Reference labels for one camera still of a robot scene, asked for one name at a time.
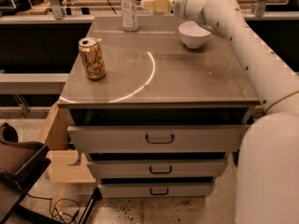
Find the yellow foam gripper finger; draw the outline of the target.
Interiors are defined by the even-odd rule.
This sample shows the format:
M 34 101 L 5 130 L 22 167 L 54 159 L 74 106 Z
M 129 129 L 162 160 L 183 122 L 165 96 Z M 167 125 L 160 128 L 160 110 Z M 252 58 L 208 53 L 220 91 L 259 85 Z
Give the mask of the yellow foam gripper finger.
M 140 6 L 145 10 L 170 13 L 172 10 L 172 0 L 141 0 Z

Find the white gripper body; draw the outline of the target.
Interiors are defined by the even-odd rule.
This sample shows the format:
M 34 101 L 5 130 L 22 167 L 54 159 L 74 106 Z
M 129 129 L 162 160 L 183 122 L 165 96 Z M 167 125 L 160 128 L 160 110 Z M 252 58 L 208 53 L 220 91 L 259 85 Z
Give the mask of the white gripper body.
M 173 13 L 182 19 L 187 19 L 187 2 L 188 0 L 172 0 Z

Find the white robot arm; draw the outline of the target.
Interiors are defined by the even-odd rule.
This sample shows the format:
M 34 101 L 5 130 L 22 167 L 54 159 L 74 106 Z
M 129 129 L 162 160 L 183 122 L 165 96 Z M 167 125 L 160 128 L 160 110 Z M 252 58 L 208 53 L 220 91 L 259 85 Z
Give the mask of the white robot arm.
M 142 0 L 141 7 L 225 38 L 263 107 L 239 149 L 235 224 L 299 224 L 299 76 L 251 30 L 236 0 Z

